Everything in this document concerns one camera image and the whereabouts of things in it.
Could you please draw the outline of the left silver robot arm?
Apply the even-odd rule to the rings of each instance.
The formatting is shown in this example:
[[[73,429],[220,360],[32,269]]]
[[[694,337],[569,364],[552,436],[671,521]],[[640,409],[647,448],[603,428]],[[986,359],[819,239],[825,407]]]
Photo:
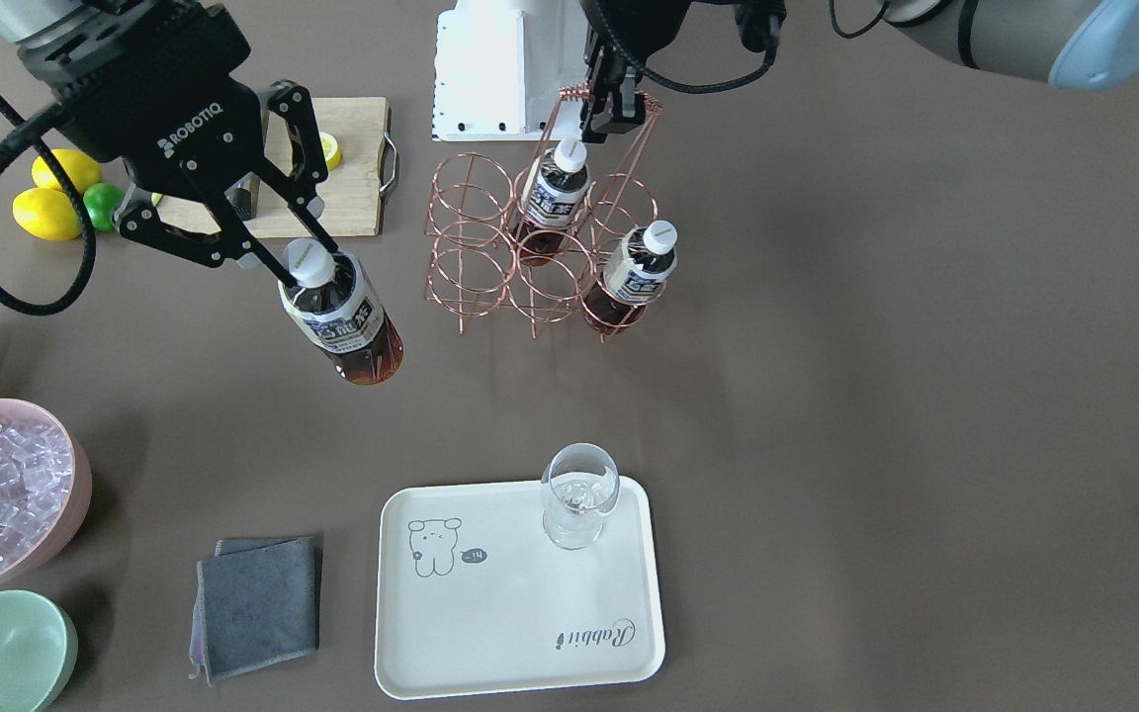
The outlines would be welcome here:
[[[773,66],[787,17],[782,1],[734,1],[734,23],[759,67],[714,84],[682,84],[652,68],[672,44],[687,1],[584,1],[587,144],[642,126],[644,81],[683,95],[727,93]],[[972,69],[1064,90],[1104,91],[1139,72],[1139,1],[877,1],[869,26],[890,26],[931,54]]]

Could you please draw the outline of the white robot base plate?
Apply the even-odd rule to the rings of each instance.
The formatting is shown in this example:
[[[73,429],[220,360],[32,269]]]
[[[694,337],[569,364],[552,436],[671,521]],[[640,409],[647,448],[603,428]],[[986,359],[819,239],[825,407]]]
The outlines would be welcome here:
[[[457,1],[440,13],[431,138],[536,140],[566,87],[583,84],[577,1]]]

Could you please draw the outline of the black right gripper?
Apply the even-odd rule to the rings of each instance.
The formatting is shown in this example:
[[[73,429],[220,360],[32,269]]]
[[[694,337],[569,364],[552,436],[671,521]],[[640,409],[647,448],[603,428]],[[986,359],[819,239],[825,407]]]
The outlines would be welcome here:
[[[262,144],[259,96],[233,77],[248,55],[248,40],[226,6],[199,1],[138,1],[121,14],[81,6],[59,28],[18,50],[24,67],[66,109],[60,133],[95,159],[123,159],[144,188],[132,186],[114,211],[123,238],[210,269],[253,260],[294,287],[297,279],[226,198],[226,188],[249,174],[253,150]],[[329,167],[308,88],[274,82],[265,109],[284,122],[290,172],[271,165],[263,182],[310,237],[338,252],[319,221],[323,200],[317,188]],[[164,221],[149,191],[199,197],[218,231]]]

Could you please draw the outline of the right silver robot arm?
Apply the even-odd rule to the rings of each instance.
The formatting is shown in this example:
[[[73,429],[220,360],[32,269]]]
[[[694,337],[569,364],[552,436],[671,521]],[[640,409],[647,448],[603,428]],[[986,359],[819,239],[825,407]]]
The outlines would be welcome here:
[[[49,85],[54,105],[13,136],[48,131],[100,162],[122,159],[131,188],[117,232],[218,267],[253,257],[285,287],[293,265],[262,246],[227,193],[257,177],[325,249],[328,177],[308,89],[254,91],[233,77],[249,43],[222,5],[199,1],[0,1],[0,36]]]

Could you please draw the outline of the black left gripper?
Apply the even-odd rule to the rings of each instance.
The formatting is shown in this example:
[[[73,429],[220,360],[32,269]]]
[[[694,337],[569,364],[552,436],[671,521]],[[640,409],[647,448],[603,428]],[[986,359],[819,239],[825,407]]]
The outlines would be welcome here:
[[[644,126],[646,104],[638,91],[638,72],[595,28],[587,31],[584,63],[581,139],[607,139]]]

